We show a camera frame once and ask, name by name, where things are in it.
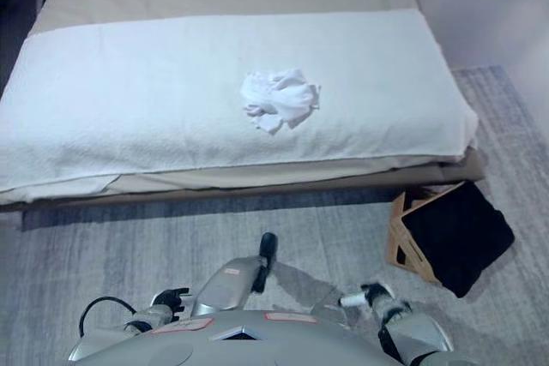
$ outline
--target white bedspread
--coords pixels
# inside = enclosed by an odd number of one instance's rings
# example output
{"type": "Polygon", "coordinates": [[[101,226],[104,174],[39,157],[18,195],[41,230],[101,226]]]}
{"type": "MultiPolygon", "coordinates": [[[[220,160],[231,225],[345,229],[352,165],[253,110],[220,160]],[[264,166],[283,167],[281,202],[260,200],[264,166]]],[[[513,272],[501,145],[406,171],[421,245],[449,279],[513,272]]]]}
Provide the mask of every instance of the white bedspread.
{"type": "Polygon", "coordinates": [[[459,156],[476,126],[416,10],[69,27],[21,49],[0,103],[0,191],[137,172],[459,156]],[[238,92],[245,74],[288,67],[323,85],[322,109],[274,136],[251,128],[238,92]]]}

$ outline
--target rug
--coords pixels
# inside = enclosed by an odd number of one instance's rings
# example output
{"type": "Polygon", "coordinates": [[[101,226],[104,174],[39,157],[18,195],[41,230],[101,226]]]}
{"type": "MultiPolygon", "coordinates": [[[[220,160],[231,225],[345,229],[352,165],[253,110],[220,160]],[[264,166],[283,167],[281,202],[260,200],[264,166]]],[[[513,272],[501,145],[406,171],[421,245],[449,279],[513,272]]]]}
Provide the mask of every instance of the rug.
{"type": "MultiPolygon", "coordinates": [[[[391,190],[342,190],[242,199],[158,202],[27,213],[11,231],[6,268],[7,364],[61,364],[77,341],[84,307],[102,295],[137,308],[154,293],[197,291],[224,262],[279,236],[279,262],[247,309],[306,311],[317,302],[382,280],[436,318],[457,350],[483,364],[541,365],[549,356],[549,152],[498,67],[455,72],[480,115],[487,179],[479,186],[501,209],[515,245],[463,299],[385,263],[391,190]]],[[[100,303],[86,328],[126,319],[100,303]]],[[[377,343],[369,313],[348,313],[352,329],[377,343]]]]}

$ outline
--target crumpled white cloth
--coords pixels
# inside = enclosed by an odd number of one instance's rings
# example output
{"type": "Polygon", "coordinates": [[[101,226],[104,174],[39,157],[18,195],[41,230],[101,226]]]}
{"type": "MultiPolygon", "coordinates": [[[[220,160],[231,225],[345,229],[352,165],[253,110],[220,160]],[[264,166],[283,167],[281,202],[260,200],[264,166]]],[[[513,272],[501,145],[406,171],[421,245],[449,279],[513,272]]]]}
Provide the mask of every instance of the crumpled white cloth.
{"type": "Polygon", "coordinates": [[[293,129],[318,109],[320,87],[307,83],[299,69],[249,73],[240,93],[251,122],[270,134],[283,123],[293,129]]]}

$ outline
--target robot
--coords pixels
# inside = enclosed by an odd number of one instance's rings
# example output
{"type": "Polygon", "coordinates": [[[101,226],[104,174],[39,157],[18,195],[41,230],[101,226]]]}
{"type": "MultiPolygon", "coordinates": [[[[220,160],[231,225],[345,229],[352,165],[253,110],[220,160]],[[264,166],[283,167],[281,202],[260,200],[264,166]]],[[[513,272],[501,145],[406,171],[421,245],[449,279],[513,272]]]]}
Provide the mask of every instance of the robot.
{"type": "Polygon", "coordinates": [[[166,290],[135,311],[115,297],[96,299],[80,321],[81,339],[68,364],[77,366],[194,365],[475,365],[452,351],[442,328],[416,313],[380,284],[362,285],[339,305],[317,305],[308,314],[244,310],[252,292],[263,293],[275,264],[278,239],[262,237],[259,255],[229,261],[194,298],[190,318],[180,320],[189,289],[166,290]],[[84,333],[84,318],[102,300],[132,311],[131,320],[84,333]],[[380,327],[382,351],[345,327],[345,307],[369,305],[380,327]]]}

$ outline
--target bed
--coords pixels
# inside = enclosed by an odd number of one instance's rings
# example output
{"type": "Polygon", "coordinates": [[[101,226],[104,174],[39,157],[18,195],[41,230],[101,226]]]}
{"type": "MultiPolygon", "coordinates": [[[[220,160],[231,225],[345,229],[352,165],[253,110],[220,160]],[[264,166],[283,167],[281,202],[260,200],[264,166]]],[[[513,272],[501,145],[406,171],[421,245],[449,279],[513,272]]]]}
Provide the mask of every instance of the bed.
{"type": "Polygon", "coordinates": [[[0,102],[0,204],[80,205],[483,177],[478,119],[415,0],[38,0],[0,102]],[[320,110],[268,135],[247,71],[320,110]]]}

